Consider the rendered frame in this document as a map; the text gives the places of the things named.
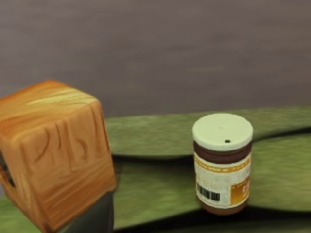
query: pill bottle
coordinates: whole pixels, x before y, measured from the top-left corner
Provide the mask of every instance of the pill bottle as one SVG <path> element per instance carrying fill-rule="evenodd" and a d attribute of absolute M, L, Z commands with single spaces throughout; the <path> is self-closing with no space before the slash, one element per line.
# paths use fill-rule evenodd
<path fill-rule="evenodd" d="M 192 128 L 196 196 L 215 215 L 232 215 L 249 198 L 253 127 L 245 118 L 216 113 Z"/>

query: gray background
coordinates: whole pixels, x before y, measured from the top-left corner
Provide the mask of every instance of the gray background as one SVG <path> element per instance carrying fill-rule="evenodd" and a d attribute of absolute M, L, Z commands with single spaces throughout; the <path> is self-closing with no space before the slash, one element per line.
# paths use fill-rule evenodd
<path fill-rule="evenodd" d="M 46 78 L 106 117 L 311 103 L 310 0 L 1 0 L 0 96 Z"/>

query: jar lid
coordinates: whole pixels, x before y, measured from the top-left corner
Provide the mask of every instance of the jar lid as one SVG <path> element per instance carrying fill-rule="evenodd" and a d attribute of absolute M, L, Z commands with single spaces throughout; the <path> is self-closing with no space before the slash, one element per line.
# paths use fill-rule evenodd
<path fill-rule="evenodd" d="M 253 137 L 253 127 L 245 118 L 216 113 L 198 119 L 192 128 L 194 141 L 213 151 L 238 150 L 246 146 Z"/>

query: label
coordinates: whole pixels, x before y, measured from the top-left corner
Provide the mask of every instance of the label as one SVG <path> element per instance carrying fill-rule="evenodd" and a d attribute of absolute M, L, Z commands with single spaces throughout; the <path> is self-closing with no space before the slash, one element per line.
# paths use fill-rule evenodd
<path fill-rule="evenodd" d="M 251 154 L 232 164 L 214 164 L 194 153 L 196 195 L 204 204 L 228 209 L 238 206 L 249 196 Z"/>

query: orange wooden block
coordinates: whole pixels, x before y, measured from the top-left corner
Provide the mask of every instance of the orange wooden block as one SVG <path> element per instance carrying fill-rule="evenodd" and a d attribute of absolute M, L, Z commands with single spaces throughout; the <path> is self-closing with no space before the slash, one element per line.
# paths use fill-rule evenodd
<path fill-rule="evenodd" d="M 58 81 L 0 100 L 0 150 L 5 194 L 45 233 L 116 187 L 100 102 Z"/>

